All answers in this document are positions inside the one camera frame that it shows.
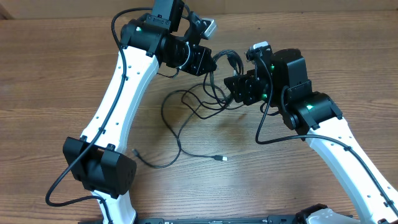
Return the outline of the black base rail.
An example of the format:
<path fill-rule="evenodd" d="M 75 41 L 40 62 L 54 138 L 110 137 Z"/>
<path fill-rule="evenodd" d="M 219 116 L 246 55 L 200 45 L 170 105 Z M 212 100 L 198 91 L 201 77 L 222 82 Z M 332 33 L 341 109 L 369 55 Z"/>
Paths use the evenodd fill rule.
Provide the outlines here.
<path fill-rule="evenodd" d="M 324 204 L 308 207 L 295 215 L 269 215 L 257 218 L 137 218 L 133 224 L 297 224 L 297 223 L 360 223 L 352 216 L 335 213 Z"/>

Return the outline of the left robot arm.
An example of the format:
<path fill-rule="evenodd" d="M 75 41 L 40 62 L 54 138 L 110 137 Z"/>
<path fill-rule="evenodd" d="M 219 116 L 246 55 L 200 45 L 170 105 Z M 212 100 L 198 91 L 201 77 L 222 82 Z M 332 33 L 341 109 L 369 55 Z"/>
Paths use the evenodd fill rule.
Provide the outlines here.
<path fill-rule="evenodd" d="M 200 45 L 215 33 L 216 22 L 189 12 L 189 27 L 179 37 L 184 11 L 182 1 L 156 1 L 141 17 L 123 25 L 116 35 L 118 61 L 102 102 L 81 136 L 69 137 L 63 145 L 70 172 L 99 203 L 103 223 L 136 219 L 129 197 L 136 163 L 125 154 L 127 139 L 143 94 L 160 66 L 195 76 L 216 69 L 211 50 Z"/>

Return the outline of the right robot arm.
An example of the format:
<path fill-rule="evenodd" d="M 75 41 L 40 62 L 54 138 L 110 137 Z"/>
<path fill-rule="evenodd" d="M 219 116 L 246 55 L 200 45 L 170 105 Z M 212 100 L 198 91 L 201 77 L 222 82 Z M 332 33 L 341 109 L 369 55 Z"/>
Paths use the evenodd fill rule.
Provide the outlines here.
<path fill-rule="evenodd" d="M 397 223 L 397 190 L 363 151 L 337 104 L 312 90 L 305 59 L 299 49 L 272 52 L 270 46 L 251 48 L 247 59 L 255 66 L 245 75 L 225 78 L 234 100 L 245 105 L 264 101 L 276 107 L 295 136 L 274 142 L 306 141 L 327 164 L 358 218 L 315 205 L 296 214 L 297 223 Z"/>

